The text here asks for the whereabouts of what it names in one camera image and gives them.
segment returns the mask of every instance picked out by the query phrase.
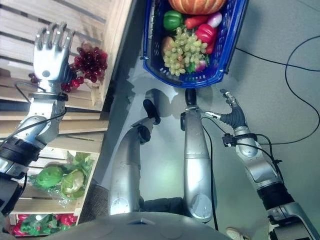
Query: white sneaker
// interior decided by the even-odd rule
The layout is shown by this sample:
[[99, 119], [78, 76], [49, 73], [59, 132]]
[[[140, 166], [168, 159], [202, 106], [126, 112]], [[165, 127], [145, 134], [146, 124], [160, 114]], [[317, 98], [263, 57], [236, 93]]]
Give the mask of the white sneaker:
[[242, 235], [237, 229], [233, 227], [227, 227], [225, 229], [225, 232], [232, 240], [251, 240], [249, 236]]

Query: green bell pepper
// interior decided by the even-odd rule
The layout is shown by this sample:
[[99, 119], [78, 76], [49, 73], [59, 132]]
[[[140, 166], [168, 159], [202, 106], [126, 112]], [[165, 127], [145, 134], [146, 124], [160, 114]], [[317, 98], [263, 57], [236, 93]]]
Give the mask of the green bell pepper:
[[175, 30], [177, 27], [180, 27], [183, 22], [184, 19], [180, 12], [171, 10], [164, 14], [163, 27], [168, 31]]

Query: grapes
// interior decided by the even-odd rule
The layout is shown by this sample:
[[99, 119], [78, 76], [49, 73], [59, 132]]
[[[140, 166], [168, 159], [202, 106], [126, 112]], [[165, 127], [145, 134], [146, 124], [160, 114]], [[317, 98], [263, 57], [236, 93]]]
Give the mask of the grapes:
[[193, 43], [193, 45], [194, 45], [196, 48], [198, 48], [198, 47], [201, 46], [201, 41], [200, 41], [200, 40], [195, 41], [195, 42]]
[[79, 84], [83, 84], [84, 83], [84, 77], [83, 76], [78, 76], [76, 79], [78, 80]]
[[169, 68], [171, 75], [177, 77], [185, 74], [190, 64], [199, 64], [200, 60], [205, 59], [207, 43], [202, 43], [198, 37], [189, 35], [186, 28], [178, 27], [176, 36], [170, 40], [171, 49], [163, 49], [164, 66]]
[[99, 47], [92, 47], [90, 43], [82, 43], [81, 47], [77, 47], [76, 50], [79, 55], [69, 66], [73, 72], [77, 73], [77, 78], [61, 85], [62, 90], [67, 93], [71, 91], [71, 87], [78, 88], [85, 82], [85, 79], [89, 79], [93, 83], [97, 80], [102, 81], [105, 77], [105, 70], [108, 68], [108, 54]]
[[188, 38], [188, 33], [186, 33], [186, 32], [182, 33], [181, 39], [186, 40], [187, 38]]
[[73, 87], [75, 87], [76, 89], [80, 86], [80, 83], [77, 79], [73, 79], [71, 80], [71, 84]]
[[188, 56], [186, 56], [186, 57], [184, 58], [184, 62], [185, 62], [186, 64], [190, 63], [190, 58], [189, 58]]
[[176, 49], [176, 52], [179, 54], [179, 55], [182, 55], [184, 52], [182, 51], [181, 47], [178, 47]]
[[180, 36], [180, 35], [182, 34], [182, 29], [181, 29], [181, 27], [177, 27], [177, 28], [176, 28], [176, 34], [177, 34], [178, 36]]
[[190, 46], [190, 51], [191, 51], [192, 53], [194, 53], [194, 52], [196, 51], [196, 47], [193, 46], [193, 45], [191, 45], [191, 46]]
[[186, 44], [184, 46], [184, 51], [188, 52], [190, 50], [190, 45], [189, 44]]
[[71, 92], [71, 87], [66, 85], [63, 89], [66, 93], [70, 93]]
[[76, 50], [80, 54], [81, 57], [84, 57], [86, 55], [86, 52], [82, 47], [77, 47]]

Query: pumpkin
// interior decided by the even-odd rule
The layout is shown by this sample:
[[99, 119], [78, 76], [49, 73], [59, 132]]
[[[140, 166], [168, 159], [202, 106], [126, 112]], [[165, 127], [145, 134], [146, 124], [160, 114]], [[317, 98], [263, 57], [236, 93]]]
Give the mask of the pumpkin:
[[169, 0], [171, 7], [183, 14], [213, 14], [225, 4], [226, 0]]

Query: cabbage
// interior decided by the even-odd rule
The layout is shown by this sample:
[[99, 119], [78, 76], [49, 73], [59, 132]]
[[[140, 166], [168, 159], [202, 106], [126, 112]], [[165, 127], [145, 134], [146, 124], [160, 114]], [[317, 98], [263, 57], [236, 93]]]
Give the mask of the cabbage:
[[61, 180], [61, 191], [65, 195], [70, 195], [77, 192], [84, 185], [85, 175], [82, 171], [76, 169], [67, 175], [64, 175]]
[[63, 174], [64, 172], [60, 167], [48, 166], [36, 176], [36, 182], [40, 187], [48, 189], [57, 185], [61, 181]]

